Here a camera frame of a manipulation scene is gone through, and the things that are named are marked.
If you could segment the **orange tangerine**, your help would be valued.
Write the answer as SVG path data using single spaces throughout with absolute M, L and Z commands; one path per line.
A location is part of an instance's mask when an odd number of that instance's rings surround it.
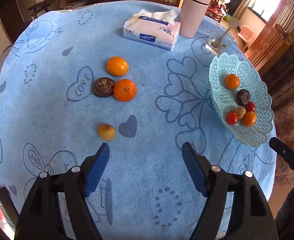
M 257 120 L 256 113 L 254 111 L 247 112 L 242 118 L 242 125 L 246 127 L 251 127 L 255 124 Z
M 227 89 L 229 90 L 235 90 L 236 88 L 239 87 L 240 85 L 240 79 L 237 75 L 235 74 L 228 74 L 224 78 L 224 85 Z
M 121 79 L 114 85 L 113 93 L 116 100 L 128 102 L 136 96 L 137 87 L 132 80 Z
M 124 76 L 129 70 L 129 64 L 122 57 L 111 57 L 106 64 L 107 72 L 112 76 Z

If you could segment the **red cherry tomato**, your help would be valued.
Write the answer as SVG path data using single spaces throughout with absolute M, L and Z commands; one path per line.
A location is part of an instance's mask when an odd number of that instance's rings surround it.
M 245 109 L 246 109 L 246 112 L 254 112 L 256 110 L 256 106 L 252 101 L 250 101 L 246 105 Z
M 238 123 L 238 114 L 235 111 L 229 112 L 226 115 L 225 120 L 228 125 L 236 125 Z

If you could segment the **clear glass cup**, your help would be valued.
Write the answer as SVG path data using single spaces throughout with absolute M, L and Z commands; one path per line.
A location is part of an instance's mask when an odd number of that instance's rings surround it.
M 236 44 L 236 39 L 231 35 L 230 31 L 231 26 L 225 29 L 220 24 L 214 25 L 205 44 L 205 48 L 214 55 L 220 55 L 226 52 L 231 46 Z

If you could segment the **metal spoon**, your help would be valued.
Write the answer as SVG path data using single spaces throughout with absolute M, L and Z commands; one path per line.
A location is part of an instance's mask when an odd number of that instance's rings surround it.
M 215 54 L 221 54 L 226 51 L 232 44 L 236 42 L 236 39 L 229 34 L 232 28 L 239 26 L 239 20 L 233 18 L 230 22 L 228 29 L 224 29 L 220 24 L 216 24 L 211 31 L 208 42 L 206 43 Z

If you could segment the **wooden door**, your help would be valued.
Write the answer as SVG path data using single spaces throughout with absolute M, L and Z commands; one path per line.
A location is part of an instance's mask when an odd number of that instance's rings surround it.
M 294 51 L 294 0 L 281 0 L 245 56 L 263 76 L 290 49 Z

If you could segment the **blue patterned tablecloth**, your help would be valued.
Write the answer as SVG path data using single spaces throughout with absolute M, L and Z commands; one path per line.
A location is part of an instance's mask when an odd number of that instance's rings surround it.
M 151 2 L 109 2 L 70 12 L 51 11 L 22 31 L 0 57 L 0 187 L 16 209 L 42 171 L 59 174 L 97 152 L 100 124 L 116 129 L 111 156 L 87 205 L 104 239 L 188 239 L 205 199 L 182 159 L 190 142 L 227 172 L 253 172 L 270 197 L 276 154 L 249 147 L 227 130 L 211 101 L 205 48 L 214 22 L 204 18 L 196 36 L 175 48 L 123 38 L 136 12 L 167 11 Z M 122 57 L 124 76 L 107 72 Z M 93 93 L 98 78 L 132 80 L 136 96 Z

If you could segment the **dark brown passion fruit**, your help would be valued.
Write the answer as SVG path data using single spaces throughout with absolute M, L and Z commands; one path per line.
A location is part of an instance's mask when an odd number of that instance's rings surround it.
M 236 101 L 240 106 L 246 106 L 250 102 L 251 94 L 246 89 L 240 89 L 236 94 Z

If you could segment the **tissue pack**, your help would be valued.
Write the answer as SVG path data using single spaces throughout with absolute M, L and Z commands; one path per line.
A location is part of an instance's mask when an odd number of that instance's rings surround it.
M 123 38 L 172 51 L 179 37 L 180 22 L 176 21 L 178 16 L 179 13 L 175 10 L 141 10 L 124 23 Z

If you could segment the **yellow longan fruit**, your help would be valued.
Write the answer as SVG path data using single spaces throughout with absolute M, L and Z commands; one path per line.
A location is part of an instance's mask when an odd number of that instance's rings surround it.
M 97 134 L 101 139 L 110 141 L 116 136 L 116 129 L 109 124 L 100 124 L 97 129 Z
M 234 109 L 234 112 L 237 113 L 238 119 L 240 120 L 246 114 L 246 109 L 244 107 L 240 106 L 240 107 L 237 107 L 236 109 Z

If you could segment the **small pink chair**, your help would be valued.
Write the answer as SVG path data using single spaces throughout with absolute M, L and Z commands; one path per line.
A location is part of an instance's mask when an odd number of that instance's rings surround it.
M 253 37 L 254 32 L 246 25 L 243 25 L 240 32 L 236 34 L 236 37 L 239 37 L 242 41 L 245 42 L 245 46 L 242 49 L 244 52 L 248 48 L 248 42 Z

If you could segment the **pink thermos bottle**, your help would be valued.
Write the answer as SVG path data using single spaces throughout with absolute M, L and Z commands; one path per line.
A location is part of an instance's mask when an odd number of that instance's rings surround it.
M 193 38 L 204 18 L 211 0 L 184 0 L 180 14 L 179 34 L 186 38 Z

